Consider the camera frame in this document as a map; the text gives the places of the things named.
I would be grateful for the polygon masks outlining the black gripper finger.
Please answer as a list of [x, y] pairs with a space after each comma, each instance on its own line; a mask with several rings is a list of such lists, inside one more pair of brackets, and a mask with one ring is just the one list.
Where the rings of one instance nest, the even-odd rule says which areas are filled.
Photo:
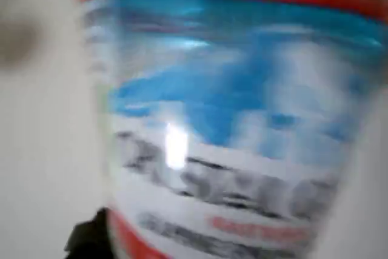
[[88, 221], [74, 225], [66, 242], [65, 259], [114, 259], [107, 229], [107, 209], [100, 208]]

